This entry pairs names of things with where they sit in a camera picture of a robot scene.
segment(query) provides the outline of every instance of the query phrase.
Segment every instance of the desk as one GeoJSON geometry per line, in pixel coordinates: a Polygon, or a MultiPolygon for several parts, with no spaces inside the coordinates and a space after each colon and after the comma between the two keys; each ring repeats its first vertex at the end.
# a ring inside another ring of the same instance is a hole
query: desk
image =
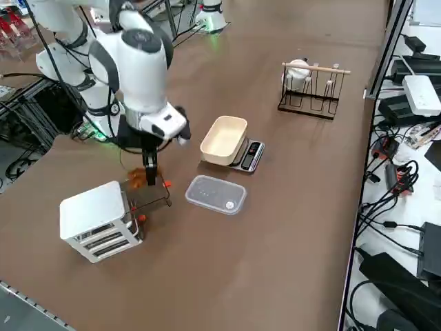
{"type": "MultiPolygon", "coordinates": [[[[152,215],[143,244],[92,265],[59,238],[62,199],[123,179],[112,146],[57,137],[0,198],[0,278],[76,330],[337,328],[373,109],[362,91],[385,8],[364,0],[224,5],[228,29],[175,49],[167,97],[185,106],[193,137],[159,155],[173,206],[152,215]],[[277,111],[280,64],[299,57],[352,70],[334,121],[277,111]],[[200,162],[199,144],[221,115],[245,118],[249,136],[265,142],[253,175],[200,162]],[[246,187],[240,213],[188,203],[198,174],[246,187]]],[[[141,163],[124,153],[122,161],[141,163]]]]}
{"type": "MultiPolygon", "coordinates": [[[[426,26],[410,26],[406,23],[402,29],[402,33],[409,36],[419,37],[426,45],[427,48],[424,51],[427,54],[441,54],[441,46],[438,42],[439,36],[441,35],[441,28],[426,27],[426,26]]],[[[395,49],[396,55],[411,55],[412,51],[406,47],[402,37],[398,39],[397,46],[395,49]]],[[[385,81],[382,85],[383,89],[388,88],[398,88],[393,86],[389,81],[385,81]]],[[[397,94],[404,94],[403,91],[391,92],[384,90],[380,93],[380,98],[393,97],[397,94]]],[[[376,117],[375,123],[382,120],[382,117],[376,117]]],[[[400,134],[404,134],[407,128],[402,128],[400,134]]],[[[377,139],[376,135],[372,135],[372,140],[377,139]]],[[[439,215],[441,212],[441,201],[438,201],[434,195],[434,185],[439,183],[441,180],[441,172],[436,169],[432,163],[427,160],[424,155],[429,149],[430,144],[425,145],[418,150],[412,150],[405,144],[400,144],[398,150],[398,158],[413,159],[418,162],[420,175],[418,181],[414,185],[415,192],[409,196],[398,199],[397,206],[389,212],[386,212],[379,216],[376,221],[395,221],[398,224],[411,224],[416,226],[421,226],[424,222],[429,222],[433,224],[441,225],[439,220],[439,215]]],[[[380,161],[377,160],[372,163],[370,169],[375,167],[380,161]]],[[[381,178],[381,182],[378,184],[366,183],[364,191],[362,193],[362,202],[372,202],[378,200],[386,191],[386,184],[384,179],[384,166],[381,166],[375,171],[375,174],[381,178]]],[[[381,225],[374,226],[381,230],[383,233],[395,239],[398,243],[405,245],[410,248],[418,249],[420,241],[420,233],[405,229],[396,228],[395,230],[388,230],[381,225]]],[[[391,255],[399,264],[406,268],[411,274],[416,275],[417,270],[417,257],[414,254],[408,253],[398,246],[394,245],[386,238],[375,233],[374,230],[367,228],[360,238],[356,242],[356,246],[367,245],[372,254],[377,254],[380,252],[387,252],[391,255]]],[[[360,267],[360,260],[358,255],[355,254],[352,264],[352,273],[349,283],[349,293],[352,289],[361,281],[366,280],[366,278],[360,273],[358,268],[360,267]]],[[[354,312],[356,318],[361,323],[366,323],[368,325],[376,325],[376,321],[380,314],[384,312],[387,308],[390,308],[387,301],[382,300],[384,296],[382,293],[376,289],[374,285],[364,285],[359,291],[357,291],[356,298],[354,300],[354,312]]],[[[347,319],[347,325],[353,325],[347,319]]]]}

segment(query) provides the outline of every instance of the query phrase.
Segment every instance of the beige plastic container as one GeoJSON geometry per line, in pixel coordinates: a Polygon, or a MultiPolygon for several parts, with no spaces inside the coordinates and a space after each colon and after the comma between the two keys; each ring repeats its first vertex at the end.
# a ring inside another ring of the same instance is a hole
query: beige plastic container
{"type": "Polygon", "coordinates": [[[248,122],[239,117],[221,116],[215,120],[201,144],[202,160],[228,166],[233,163],[248,122]]]}

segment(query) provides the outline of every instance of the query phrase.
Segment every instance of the red object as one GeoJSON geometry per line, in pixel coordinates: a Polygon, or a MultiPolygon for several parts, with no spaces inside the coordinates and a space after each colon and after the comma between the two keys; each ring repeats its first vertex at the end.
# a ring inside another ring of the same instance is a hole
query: red object
{"type": "Polygon", "coordinates": [[[11,20],[11,24],[13,24],[17,30],[19,31],[20,34],[22,34],[23,36],[31,36],[31,32],[29,27],[26,25],[25,22],[23,22],[23,20],[18,17],[11,8],[7,7],[6,11],[8,12],[9,18],[11,20]]]}
{"type": "Polygon", "coordinates": [[[12,30],[8,22],[2,19],[1,17],[0,17],[0,28],[6,33],[8,38],[11,39],[12,41],[14,41],[15,38],[17,37],[17,35],[12,30]]]}

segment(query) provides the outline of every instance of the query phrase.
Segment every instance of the white power strip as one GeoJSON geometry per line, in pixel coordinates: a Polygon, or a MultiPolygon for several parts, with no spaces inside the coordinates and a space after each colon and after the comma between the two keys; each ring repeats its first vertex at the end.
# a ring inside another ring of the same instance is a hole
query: white power strip
{"type": "Polygon", "coordinates": [[[437,116],[441,102],[428,76],[406,76],[402,82],[412,113],[421,116],[437,116]]]}

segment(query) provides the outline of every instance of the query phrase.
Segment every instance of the small orange object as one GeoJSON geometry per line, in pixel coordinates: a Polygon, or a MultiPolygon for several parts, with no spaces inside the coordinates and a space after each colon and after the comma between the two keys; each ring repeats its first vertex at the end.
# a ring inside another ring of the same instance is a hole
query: small orange object
{"type": "Polygon", "coordinates": [[[147,217],[145,215],[139,215],[138,221],[140,221],[141,223],[144,223],[145,221],[147,221],[147,217]]]}

